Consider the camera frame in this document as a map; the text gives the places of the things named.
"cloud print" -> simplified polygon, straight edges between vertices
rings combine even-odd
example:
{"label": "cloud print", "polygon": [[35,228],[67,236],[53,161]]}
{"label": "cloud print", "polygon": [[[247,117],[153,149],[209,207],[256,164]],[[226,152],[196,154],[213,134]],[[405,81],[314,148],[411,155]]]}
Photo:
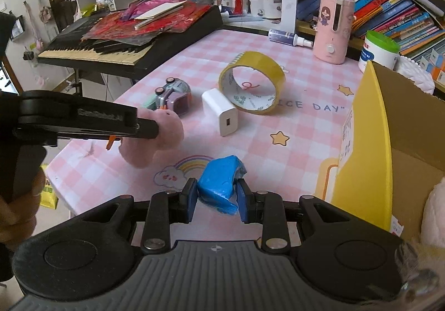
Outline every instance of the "cloud print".
{"label": "cloud print", "polygon": [[154,176],[156,185],[182,190],[187,182],[184,173],[174,166],[167,166]]}

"wall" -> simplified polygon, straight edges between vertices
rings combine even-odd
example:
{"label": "wall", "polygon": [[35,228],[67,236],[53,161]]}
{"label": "wall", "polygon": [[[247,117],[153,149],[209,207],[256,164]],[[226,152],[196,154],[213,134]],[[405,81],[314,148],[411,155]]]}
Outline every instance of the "wall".
{"label": "wall", "polygon": [[[39,5],[37,0],[0,0],[0,3],[6,3],[6,12],[12,11],[15,16],[23,15],[25,19],[25,33],[14,42],[9,43],[6,50],[6,56],[8,57],[23,90],[51,90],[73,73],[73,70],[68,70],[65,67],[40,64],[35,68],[31,68],[30,64],[23,60],[23,52],[25,51],[24,46],[29,48],[30,44],[34,42],[33,30],[31,29],[29,17],[25,11],[23,1],[26,1],[30,5],[32,14],[35,18],[34,23],[38,26],[43,41],[48,43],[48,41],[56,36],[57,29],[55,22],[51,21],[46,24],[45,29],[45,25],[39,20]],[[49,5],[49,0],[42,0],[42,3],[44,5]],[[45,79],[43,86],[39,86],[36,83],[36,78],[38,79],[38,77]]]}

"yellow tape roll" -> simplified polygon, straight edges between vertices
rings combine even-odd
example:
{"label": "yellow tape roll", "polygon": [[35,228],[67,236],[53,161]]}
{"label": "yellow tape roll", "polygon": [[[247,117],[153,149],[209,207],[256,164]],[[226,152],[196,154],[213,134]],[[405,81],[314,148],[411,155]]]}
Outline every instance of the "yellow tape roll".
{"label": "yellow tape roll", "polygon": [[[241,88],[233,76],[236,67],[250,67],[266,76],[275,87],[275,93],[257,96]],[[240,53],[219,75],[219,90],[238,109],[251,114],[265,114],[278,104],[286,77],[281,67],[270,57],[255,51]]]}

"hand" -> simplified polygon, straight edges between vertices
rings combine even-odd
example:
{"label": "hand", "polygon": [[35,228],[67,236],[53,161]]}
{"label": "hand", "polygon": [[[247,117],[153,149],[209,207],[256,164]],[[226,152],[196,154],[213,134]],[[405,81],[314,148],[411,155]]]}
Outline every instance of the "hand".
{"label": "hand", "polygon": [[36,226],[36,213],[40,204],[40,193],[45,186],[45,174],[40,168],[33,180],[29,193],[6,204],[0,197],[0,243],[15,250],[30,237]]}

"metal screw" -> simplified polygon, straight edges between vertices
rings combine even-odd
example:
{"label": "metal screw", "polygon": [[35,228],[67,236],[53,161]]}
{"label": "metal screw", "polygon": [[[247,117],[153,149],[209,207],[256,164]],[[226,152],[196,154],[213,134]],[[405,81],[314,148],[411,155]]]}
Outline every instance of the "metal screw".
{"label": "metal screw", "polygon": [[144,247],[146,249],[161,249],[165,246],[165,242],[159,238],[150,238],[144,241]]}
{"label": "metal screw", "polygon": [[269,238],[266,246],[270,249],[282,249],[288,245],[288,241],[282,238]]}

